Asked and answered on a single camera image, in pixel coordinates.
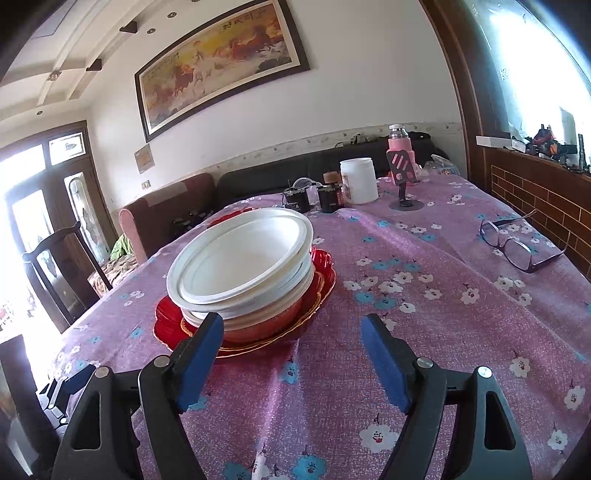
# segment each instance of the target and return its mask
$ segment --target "stack of bowls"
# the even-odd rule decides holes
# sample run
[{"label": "stack of bowls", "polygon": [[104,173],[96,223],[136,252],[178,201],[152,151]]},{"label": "stack of bowls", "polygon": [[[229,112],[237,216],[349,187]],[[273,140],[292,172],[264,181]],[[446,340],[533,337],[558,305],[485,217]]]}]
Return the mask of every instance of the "stack of bowls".
[{"label": "stack of bowls", "polygon": [[241,213],[181,251],[168,272],[168,295],[195,327],[216,312],[226,340],[267,338],[295,318],[312,283],[312,238],[310,221],[293,210]]}]

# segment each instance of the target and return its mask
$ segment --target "pink floral tablecloth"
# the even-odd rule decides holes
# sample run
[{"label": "pink floral tablecloth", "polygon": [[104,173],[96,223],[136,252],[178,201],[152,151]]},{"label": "pink floral tablecloth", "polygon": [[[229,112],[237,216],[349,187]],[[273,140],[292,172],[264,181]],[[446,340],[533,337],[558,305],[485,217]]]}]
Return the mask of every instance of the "pink floral tablecloth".
[{"label": "pink floral tablecloth", "polygon": [[[332,254],[338,281],[307,333],[216,363],[182,416],[208,478],[379,477],[405,417],[388,404],[359,339],[360,318],[372,312],[442,368],[493,370],[536,479],[550,479],[574,448],[591,407],[591,285],[566,257],[532,275],[512,267],[478,230],[484,218],[517,216],[460,177],[409,188],[426,206],[406,213],[389,208],[397,190],[388,180],[379,180],[376,202],[308,214],[314,244]],[[280,197],[243,203],[267,207]],[[53,374],[88,363],[136,369],[167,353],[152,335],[154,309],[173,259],[209,221],[164,247],[70,328]],[[558,251],[524,221],[502,234],[526,242],[536,259]],[[157,479],[141,410],[134,426],[145,477]],[[452,427],[446,411],[430,479],[441,474]]]}]

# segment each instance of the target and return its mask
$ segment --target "pink bottle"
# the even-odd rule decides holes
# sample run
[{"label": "pink bottle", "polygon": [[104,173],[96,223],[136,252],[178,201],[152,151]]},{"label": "pink bottle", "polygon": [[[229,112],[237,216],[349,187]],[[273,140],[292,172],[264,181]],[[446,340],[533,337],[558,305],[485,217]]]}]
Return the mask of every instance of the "pink bottle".
[{"label": "pink bottle", "polygon": [[[413,145],[403,125],[390,125],[390,138],[388,138],[388,145],[390,147],[390,149],[388,150],[389,152],[396,152],[399,150],[406,150],[408,152],[408,155],[410,156],[410,161],[413,164],[414,174],[417,178],[419,178],[418,167],[416,162],[414,161]],[[408,185],[414,186],[415,183],[408,183]]]}]

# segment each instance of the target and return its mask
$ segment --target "brown bottle cap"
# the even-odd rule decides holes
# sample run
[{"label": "brown bottle cap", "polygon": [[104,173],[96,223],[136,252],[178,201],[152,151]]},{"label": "brown bottle cap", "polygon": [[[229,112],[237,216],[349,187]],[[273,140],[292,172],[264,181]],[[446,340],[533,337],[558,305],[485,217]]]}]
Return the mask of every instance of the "brown bottle cap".
[{"label": "brown bottle cap", "polygon": [[328,171],[323,177],[325,183],[340,183],[340,174],[337,171]]}]

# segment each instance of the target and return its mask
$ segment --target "framed painting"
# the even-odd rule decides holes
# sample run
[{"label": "framed painting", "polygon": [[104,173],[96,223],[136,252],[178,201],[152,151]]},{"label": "framed painting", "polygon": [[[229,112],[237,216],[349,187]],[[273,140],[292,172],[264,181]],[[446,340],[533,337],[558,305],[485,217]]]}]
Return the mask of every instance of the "framed painting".
[{"label": "framed painting", "polygon": [[310,70],[286,0],[254,0],[180,38],[135,74],[146,142],[239,92]]}]

